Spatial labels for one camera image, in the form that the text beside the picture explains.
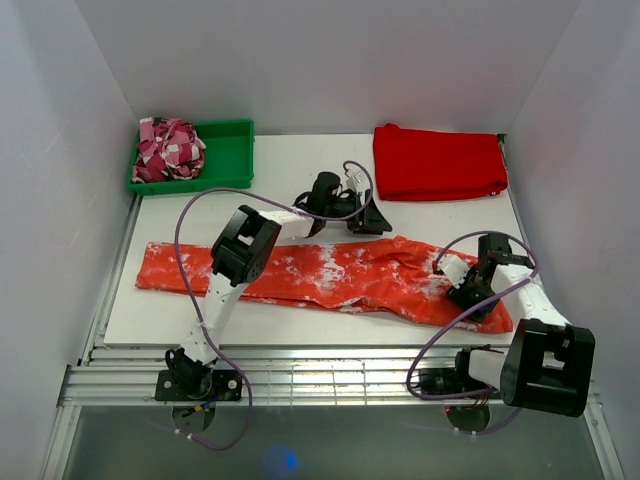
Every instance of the red cloth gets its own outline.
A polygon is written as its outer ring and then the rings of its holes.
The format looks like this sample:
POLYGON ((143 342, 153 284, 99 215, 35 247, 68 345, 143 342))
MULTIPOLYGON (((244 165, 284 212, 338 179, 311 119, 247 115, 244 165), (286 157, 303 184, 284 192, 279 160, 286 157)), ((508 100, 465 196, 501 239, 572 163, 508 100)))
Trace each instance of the red cloth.
POLYGON ((409 130, 388 123, 373 135, 382 200, 462 200, 507 188, 498 138, 486 133, 409 130))
MULTIPOLYGON (((242 300, 347 313, 391 311, 414 323, 443 326, 460 310, 444 294, 451 285, 431 273, 439 249, 404 237, 335 245, 275 247, 263 274, 242 300)), ((209 286, 211 247, 181 245, 180 255, 194 292, 209 286)), ((471 255, 458 254, 469 263, 471 255)), ((138 288, 184 293, 172 243, 150 243, 136 281, 138 288)), ((461 327, 483 333, 510 332, 500 303, 484 323, 461 327)))

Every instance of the white wall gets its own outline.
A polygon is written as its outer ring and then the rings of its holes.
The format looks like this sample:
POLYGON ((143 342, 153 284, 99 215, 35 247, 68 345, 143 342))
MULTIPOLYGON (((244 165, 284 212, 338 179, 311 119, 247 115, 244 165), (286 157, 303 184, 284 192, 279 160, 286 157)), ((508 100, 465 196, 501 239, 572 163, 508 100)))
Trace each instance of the white wall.
POLYGON ((0 477, 39 475, 130 204, 135 119, 73 0, 0 0, 0 477))
POLYGON ((547 290, 596 336, 596 385, 640 478, 640 10, 583 0, 507 135, 547 290))
POLYGON ((76 0, 138 117, 506 132, 579 0, 76 0))

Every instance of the green plastic tray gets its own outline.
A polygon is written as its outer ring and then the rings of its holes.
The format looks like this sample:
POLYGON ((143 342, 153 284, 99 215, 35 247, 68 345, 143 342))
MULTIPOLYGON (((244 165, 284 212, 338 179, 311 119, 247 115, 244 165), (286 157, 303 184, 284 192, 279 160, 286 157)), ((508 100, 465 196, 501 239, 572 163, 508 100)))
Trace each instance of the green plastic tray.
POLYGON ((213 187, 249 188, 253 178, 253 121, 194 123, 196 133, 207 146, 200 175, 193 180, 133 183, 133 165, 138 155, 140 132, 131 155, 127 186, 138 195, 201 192, 213 187))

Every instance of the cable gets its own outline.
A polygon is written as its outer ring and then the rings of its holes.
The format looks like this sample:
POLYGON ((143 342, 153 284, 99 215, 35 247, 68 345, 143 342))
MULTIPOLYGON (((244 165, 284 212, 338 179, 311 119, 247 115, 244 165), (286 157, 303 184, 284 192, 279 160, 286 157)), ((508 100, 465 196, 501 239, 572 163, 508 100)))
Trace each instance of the cable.
POLYGON ((184 219, 187 215, 187 212, 189 211, 189 209, 191 208, 191 206, 200 198, 204 197, 205 195, 208 195, 210 193, 216 193, 216 192, 232 192, 232 193, 240 193, 242 195, 246 195, 248 197, 252 197, 255 198, 257 200, 260 200, 262 202, 268 203, 270 205, 273 205, 274 207, 280 208, 282 210, 286 210, 288 212, 292 212, 292 213, 296 213, 300 216, 303 217, 309 217, 309 218, 313 218, 314 220, 322 220, 322 221, 343 221, 343 220, 349 220, 350 218, 353 218, 357 215, 360 214, 360 212, 362 212, 365 208, 367 208, 367 206, 369 205, 369 203, 371 203, 371 199, 373 198, 373 178, 371 178, 371 174, 367 171, 366 168, 364 168, 362 165, 360 165, 358 162, 352 161, 352 160, 347 160, 346 162, 344 162, 342 164, 342 168, 344 169, 345 172, 348 171, 347 166, 348 165, 355 165, 356 167, 358 167, 362 172, 364 172, 364 174, 367 177, 367 180, 369 182, 369 195, 367 195, 365 201, 363 202, 362 206, 358 209, 356 209, 353 213, 346 215, 344 217, 325 217, 322 215, 315 215, 312 213, 308 213, 302 210, 298 210, 295 209, 293 207, 289 207, 287 205, 283 205, 279 202, 276 202, 274 200, 270 200, 266 197, 263 197, 262 195, 258 195, 255 193, 251 193, 251 192, 246 192, 244 190, 238 190, 236 188, 228 188, 228 187, 219 187, 219 188, 210 188, 208 190, 204 190, 200 193, 197 193, 196 195, 193 196, 193 198, 191 198, 191 200, 189 200, 187 202, 187 204, 185 205, 184 209, 182 210, 182 212, 180 213, 180 216, 178 217, 178 221, 176 223, 176 229, 175 229, 175 234, 174 234, 174 248, 175 248, 175 254, 176 254, 176 264, 178 265, 178 270, 180 271, 180 276, 182 277, 182 281, 184 282, 184 286, 185 289, 187 290, 187 294, 189 295, 189 298, 191 299, 191 303, 193 304, 193 308, 196 311, 196 315, 198 317, 198 321, 200 323, 200 328, 202 329, 202 334, 204 335, 204 338, 206 339, 207 343, 209 344, 209 347, 211 347, 211 349, 216 353, 216 355, 221 358, 222 360, 224 360, 225 362, 227 362, 227 364, 229 364, 229 366, 231 366, 231 368, 233 368, 236 372, 238 372, 238 375, 240 375, 240 378, 242 378, 242 380, 244 381, 245 386, 247 387, 247 395, 249 397, 249 413, 247 415, 247 419, 244 423, 244 425, 242 426, 242 429, 240 430, 240 433, 233 439, 231 440, 231 442, 229 442, 226 445, 215 445, 211 442, 209 442, 208 440, 205 440, 202 437, 199 437, 197 435, 193 435, 192 433, 189 433, 185 430, 182 429, 177 429, 176 431, 179 431, 180 433, 182 433, 183 435, 186 435, 187 438, 191 439, 191 440, 195 440, 196 442, 200 443, 201 445, 204 445, 205 447, 211 449, 211 450, 215 450, 218 452, 221 451, 225 451, 225 450, 229 450, 230 448, 232 448, 234 445, 236 445, 240 440, 242 440, 242 438, 244 437, 244 435, 247 433, 247 430, 249 428, 249 425, 251 424, 251 420, 253 418, 253 390, 251 388, 251 382, 249 381, 249 378, 247 377, 247 375, 244 373, 244 371, 238 366, 238 364, 236 364, 233 360, 231 360, 229 357, 227 357, 222 350, 220 350, 219 347, 217 347, 213 341, 213 339, 211 338, 211 335, 209 334, 209 330, 207 329, 207 327, 205 326, 205 320, 204 320, 204 315, 202 314, 202 310, 200 309, 200 305, 198 304, 198 300, 196 299, 196 296, 193 292, 193 288, 191 287, 191 282, 189 282, 189 277, 187 276, 187 273, 184 269, 184 265, 182 264, 182 258, 180 256, 180 229, 182 228, 182 223, 184 222, 184 219))
MULTIPOLYGON (((420 352, 418 353, 418 355, 416 356, 416 358, 413 360, 413 362, 411 363, 411 367, 409 368, 408 372, 407 372, 407 377, 405 380, 405 385, 407 387, 407 390, 409 391, 409 393, 411 395, 413 395, 416 398, 419 398, 421 400, 430 400, 430 401, 438 401, 438 400, 453 400, 453 399, 460 399, 460 398, 469 398, 469 397, 476 397, 476 396, 484 396, 487 394, 491 394, 494 389, 492 387, 487 387, 484 389, 480 389, 480 390, 473 390, 470 392, 462 392, 462 393, 452 393, 452 394, 447 394, 447 395, 429 395, 429 394, 425 394, 422 392, 419 392, 417 390, 414 389, 413 385, 411 384, 411 378, 413 377, 415 370, 418 366, 418 363, 420 363, 420 361, 424 358, 425 354, 427 353, 427 351, 433 347, 433 345, 440 340, 440 338, 442 338, 442 336, 447 333, 449 330, 451 330, 452 328, 454 328, 457 324, 459 324, 460 322, 462 322, 463 320, 465 320, 469 315, 471 315, 472 313, 474 313, 476 310, 479 310, 482 307, 485 307, 486 305, 489 305, 497 300, 500 300, 502 297, 515 292, 516 290, 518 290, 519 288, 527 285, 528 283, 530 283, 533 278, 538 274, 539 272, 539 267, 538 267, 538 262, 535 259, 535 255, 534 253, 531 251, 531 249, 524 243, 522 242, 520 239, 514 237, 513 235, 509 235, 507 233, 502 233, 502 232, 496 232, 495 230, 479 230, 476 232, 471 232, 471 233, 467 233, 466 235, 462 235, 461 237, 456 238, 455 240, 453 240, 452 242, 450 242, 448 245, 446 245, 441 251, 440 253, 437 255, 436 259, 434 260, 434 271, 437 270, 437 265, 440 262, 440 259, 443 257, 443 255, 445 255, 447 253, 447 251, 456 243, 460 242, 461 240, 464 240, 466 238, 469 237, 474 237, 477 235, 485 235, 488 233, 500 233, 502 235, 505 235, 507 238, 509 238, 510 240, 513 240, 515 243, 517 243, 518 245, 520 245, 522 248, 524 248, 524 250, 527 252, 527 255, 529 255, 529 258, 531 259, 531 261, 533 262, 533 270, 531 271, 531 274, 529 275, 529 277, 525 278, 524 280, 512 285, 511 287, 503 290, 502 292, 498 292, 495 295, 492 295, 489 298, 486 298, 485 300, 475 304, 474 306, 468 308, 467 310, 465 310, 464 312, 462 312, 460 315, 458 315, 456 318, 454 318, 453 320, 451 320, 451 322, 449 322, 447 325, 445 325, 444 327, 442 327, 440 330, 438 330, 438 332, 427 342, 424 344, 424 346, 422 347, 422 349, 420 350, 420 352)), ((517 414, 519 412, 519 409, 516 410, 512 415, 510 415, 509 417, 507 417, 507 419, 505 419, 505 421, 501 422, 500 424, 496 425, 495 427, 492 427, 490 429, 485 430, 484 432, 478 432, 478 434, 487 434, 487 433, 491 433, 491 432, 495 432, 501 428, 503 428, 505 425, 507 425, 509 422, 511 422, 511 420, 513 420, 517 414)))

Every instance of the red and white tie-dye cloth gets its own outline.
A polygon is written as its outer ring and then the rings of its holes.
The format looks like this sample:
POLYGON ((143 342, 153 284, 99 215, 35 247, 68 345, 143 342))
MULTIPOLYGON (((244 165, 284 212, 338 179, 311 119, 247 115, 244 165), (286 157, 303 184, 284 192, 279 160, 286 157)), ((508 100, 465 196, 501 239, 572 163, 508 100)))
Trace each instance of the red and white tie-dye cloth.
POLYGON ((205 148, 191 123, 179 118, 143 118, 131 180, 191 180, 202 170, 205 148))
MULTIPOLYGON (((242 300, 347 313, 390 311, 415 323, 444 326, 460 310, 445 297, 451 285, 432 273, 439 248, 404 237, 335 245, 275 247, 258 280, 242 300)), ((180 255, 197 295, 209 286, 211 247, 181 245, 180 255)), ((475 257, 457 253, 467 263, 475 257)), ((185 293, 172 243, 149 243, 138 288, 185 293)), ((500 302, 484 323, 463 322, 482 333, 513 329, 500 302)))

